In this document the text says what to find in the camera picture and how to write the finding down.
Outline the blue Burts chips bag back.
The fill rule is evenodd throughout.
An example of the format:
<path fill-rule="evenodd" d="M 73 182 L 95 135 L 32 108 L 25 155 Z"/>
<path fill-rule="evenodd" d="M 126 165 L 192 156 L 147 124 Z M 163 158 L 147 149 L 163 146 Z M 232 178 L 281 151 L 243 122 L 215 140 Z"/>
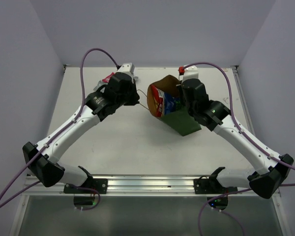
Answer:
<path fill-rule="evenodd" d="M 164 99 L 163 99 L 163 115 L 167 115 L 169 113 L 173 112 L 173 96 L 171 96 L 169 93 L 164 93 Z"/>

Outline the blue burts chips bag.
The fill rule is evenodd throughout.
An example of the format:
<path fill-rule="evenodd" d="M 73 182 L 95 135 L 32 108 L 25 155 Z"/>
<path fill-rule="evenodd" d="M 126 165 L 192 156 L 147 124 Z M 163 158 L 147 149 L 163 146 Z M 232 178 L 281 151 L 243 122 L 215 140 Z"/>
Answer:
<path fill-rule="evenodd" d="M 183 104 L 179 97 L 173 98 L 173 112 L 179 111 L 183 108 Z"/>
<path fill-rule="evenodd" d="M 164 99 L 163 99 L 163 115 L 167 115 L 169 113 L 173 112 L 173 96 L 171 96 L 169 93 L 164 93 Z"/>

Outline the blue Burts chips bag front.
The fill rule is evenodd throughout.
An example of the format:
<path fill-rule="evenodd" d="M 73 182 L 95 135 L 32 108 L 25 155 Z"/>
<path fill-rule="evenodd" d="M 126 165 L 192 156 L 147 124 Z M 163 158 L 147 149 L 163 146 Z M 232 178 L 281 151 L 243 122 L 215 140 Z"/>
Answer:
<path fill-rule="evenodd" d="M 183 108 L 183 104 L 179 97 L 173 98 L 173 112 L 179 111 Z"/>

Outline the silver grey snack packet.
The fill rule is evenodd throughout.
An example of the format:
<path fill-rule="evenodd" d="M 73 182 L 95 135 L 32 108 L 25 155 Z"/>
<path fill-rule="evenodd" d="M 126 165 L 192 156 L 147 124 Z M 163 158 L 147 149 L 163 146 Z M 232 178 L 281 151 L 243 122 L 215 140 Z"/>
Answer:
<path fill-rule="evenodd" d="M 100 80 L 97 85 L 94 87 L 93 91 L 98 91 L 104 88 L 105 85 L 107 85 L 108 82 L 105 80 Z"/>

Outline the green paper bag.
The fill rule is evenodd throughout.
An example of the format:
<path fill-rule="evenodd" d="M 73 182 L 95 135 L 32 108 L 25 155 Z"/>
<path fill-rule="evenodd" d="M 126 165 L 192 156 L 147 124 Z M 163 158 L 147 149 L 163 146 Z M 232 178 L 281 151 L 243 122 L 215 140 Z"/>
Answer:
<path fill-rule="evenodd" d="M 201 126 L 187 112 L 180 98 L 177 86 L 178 78 L 167 75 L 163 79 L 151 83 L 144 93 L 150 114 L 181 136 L 200 131 Z"/>

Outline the large red white chips bag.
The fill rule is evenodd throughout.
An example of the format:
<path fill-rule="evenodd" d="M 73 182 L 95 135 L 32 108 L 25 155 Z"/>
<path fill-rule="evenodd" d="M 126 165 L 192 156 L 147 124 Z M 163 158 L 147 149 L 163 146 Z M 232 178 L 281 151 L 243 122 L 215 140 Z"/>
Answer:
<path fill-rule="evenodd" d="M 162 117 L 165 114 L 164 112 L 165 93 L 154 85 L 151 85 L 151 91 L 152 91 L 152 100 L 154 102 L 154 107 L 156 109 L 155 116 L 158 118 Z"/>

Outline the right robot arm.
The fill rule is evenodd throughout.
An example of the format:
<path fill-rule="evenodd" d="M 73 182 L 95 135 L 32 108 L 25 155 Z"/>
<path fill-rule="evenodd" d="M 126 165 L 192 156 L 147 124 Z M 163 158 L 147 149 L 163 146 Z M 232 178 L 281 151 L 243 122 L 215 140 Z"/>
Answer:
<path fill-rule="evenodd" d="M 199 178 L 198 185 L 209 187 L 213 193 L 250 188 L 260 197 L 269 199 L 287 178 L 288 166 L 294 159 L 268 148 L 232 118 L 230 109 L 223 103 L 210 100 L 199 79 L 183 79 L 177 88 L 188 114 L 231 144 L 253 167 L 251 170 L 219 167 L 208 178 Z"/>

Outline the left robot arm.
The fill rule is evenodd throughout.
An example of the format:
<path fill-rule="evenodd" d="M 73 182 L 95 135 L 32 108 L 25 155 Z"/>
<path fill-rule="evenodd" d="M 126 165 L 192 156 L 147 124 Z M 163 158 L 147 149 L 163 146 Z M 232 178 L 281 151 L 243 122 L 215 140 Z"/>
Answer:
<path fill-rule="evenodd" d="M 81 193 L 94 188 L 92 175 L 83 167 L 61 164 L 63 154 L 88 130 L 125 106 L 139 103 L 131 72 L 116 72 L 109 82 L 90 93 L 82 106 L 64 124 L 37 144 L 27 142 L 22 150 L 30 171 L 45 187 L 57 183 L 74 185 Z"/>

